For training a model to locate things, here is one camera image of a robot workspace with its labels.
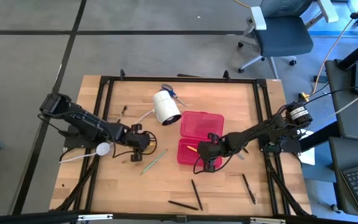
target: wooden tabletop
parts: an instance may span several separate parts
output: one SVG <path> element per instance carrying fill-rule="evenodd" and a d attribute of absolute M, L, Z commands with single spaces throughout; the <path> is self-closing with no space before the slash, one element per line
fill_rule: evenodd
<path fill-rule="evenodd" d="M 77 103 L 93 111 L 98 92 L 100 76 L 84 76 Z M 130 126 L 143 114 L 153 108 L 152 96 L 161 88 L 161 82 L 114 82 L 109 122 L 115 122 L 126 105 L 127 111 L 121 123 Z M 251 84 L 245 83 L 192 83 L 170 82 L 176 94 L 187 107 L 178 104 L 181 112 L 205 111 L 224 116 L 223 134 L 243 131 L 258 123 L 254 92 Z M 267 80 L 269 98 L 273 113 L 284 105 L 285 97 L 280 80 Z M 130 154 L 113 159 L 112 152 L 101 157 L 92 201 L 92 212 L 111 213 L 155 213 L 155 214 L 197 214 L 197 215 L 260 215 L 271 216 L 269 187 L 263 154 L 256 140 L 247 150 L 240 152 L 245 160 L 234 156 L 228 165 L 214 174 L 193 174 L 193 166 L 177 162 L 180 136 L 180 121 L 169 126 L 158 123 L 154 114 L 141 121 L 143 130 L 153 132 L 158 140 L 156 152 L 143 156 L 141 162 L 131 162 Z M 117 147 L 117 153 L 129 148 Z M 168 149 L 144 175 L 139 173 L 162 151 Z M 63 159 L 79 156 L 84 149 L 75 149 Z M 299 160 L 291 154 L 282 154 L 285 183 L 295 200 L 307 212 L 311 212 Z M 60 166 L 50 208 L 59 206 L 78 182 L 82 159 Z M 241 174 L 245 174 L 257 204 L 254 205 L 245 187 Z M 198 207 L 191 179 L 200 195 L 204 210 L 190 210 L 169 204 L 168 200 Z M 276 186 L 277 204 L 283 213 L 280 191 Z M 85 204 L 87 186 L 81 199 Z"/>

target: red box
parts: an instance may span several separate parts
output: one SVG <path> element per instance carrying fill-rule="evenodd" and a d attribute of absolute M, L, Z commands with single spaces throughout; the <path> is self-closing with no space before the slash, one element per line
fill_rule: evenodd
<path fill-rule="evenodd" d="M 224 117 L 220 114 L 211 114 L 207 112 L 185 111 L 182 114 L 180 135 L 183 137 L 179 140 L 178 162 L 183 165 L 193 166 L 200 155 L 188 149 L 191 146 L 195 149 L 200 141 L 210 141 L 208 133 L 215 133 L 222 136 Z M 204 162 L 199 159 L 197 166 L 203 166 Z M 214 163 L 218 168 L 222 165 L 222 157 L 218 157 Z"/>

